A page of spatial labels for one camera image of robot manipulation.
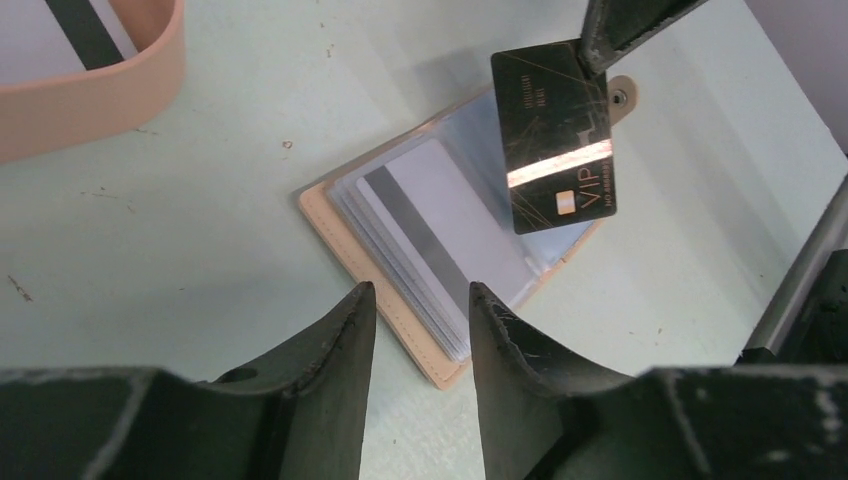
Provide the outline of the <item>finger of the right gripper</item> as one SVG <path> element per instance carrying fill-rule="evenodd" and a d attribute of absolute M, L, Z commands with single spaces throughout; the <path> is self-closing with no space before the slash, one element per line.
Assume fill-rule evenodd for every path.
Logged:
<path fill-rule="evenodd" d="M 580 35 L 580 60 L 592 74 L 604 73 L 705 0 L 590 0 Z"/>

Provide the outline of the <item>tan leather card holder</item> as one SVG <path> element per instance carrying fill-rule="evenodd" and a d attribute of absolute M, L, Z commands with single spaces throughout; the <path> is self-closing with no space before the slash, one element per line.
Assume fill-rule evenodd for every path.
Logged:
<path fill-rule="evenodd" d="M 470 363 L 470 284 L 516 308 L 599 227 L 515 233 L 491 87 L 334 170 L 298 203 L 347 272 L 374 283 L 379 313 L 441 390 Z"/>

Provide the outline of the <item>striped black white card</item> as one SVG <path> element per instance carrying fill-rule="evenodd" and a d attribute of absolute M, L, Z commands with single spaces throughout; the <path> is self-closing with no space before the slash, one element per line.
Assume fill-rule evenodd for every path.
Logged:
<path fill-rule="evenodd" d="M 90 1 L 45 0 L 45 3 L 87 71 L 125 60 Z"/>

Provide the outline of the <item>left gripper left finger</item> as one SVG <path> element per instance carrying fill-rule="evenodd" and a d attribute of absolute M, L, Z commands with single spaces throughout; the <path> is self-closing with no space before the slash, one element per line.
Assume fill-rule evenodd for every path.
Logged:
<path fill-rule="evenodd" d="M 5 369 L 5 479 L 355 479 L 376 290 L 218 379 L 161 368 Z"/>

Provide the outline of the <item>pink oval tray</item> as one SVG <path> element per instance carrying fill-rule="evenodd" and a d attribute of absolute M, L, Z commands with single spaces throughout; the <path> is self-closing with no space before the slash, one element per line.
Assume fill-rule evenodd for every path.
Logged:
<path fill-rule="evenodd" d="M 3 163 L 138 128 L 180 92 L 186 71 L 184 2 L 112 6 L 137 54 L 85 73 L 2 86 Z"/>

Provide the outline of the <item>black VIP credit card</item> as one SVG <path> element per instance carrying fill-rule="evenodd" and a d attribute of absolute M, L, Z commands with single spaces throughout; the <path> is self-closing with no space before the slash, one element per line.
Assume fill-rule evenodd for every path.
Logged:
<path fill-rule="evenodd" d="M 618 210 L 608 82 L 577 39 L 490 58 L 514 231 L 526 235 Z"/>

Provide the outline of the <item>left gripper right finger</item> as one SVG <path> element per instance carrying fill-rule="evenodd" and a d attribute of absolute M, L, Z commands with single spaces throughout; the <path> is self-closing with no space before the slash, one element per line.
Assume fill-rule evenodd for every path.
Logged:
<path fill-rule="evenodd" d="M 843 479 L 847 370 L 605 368 L 469 287 L 489 479 Z"/>

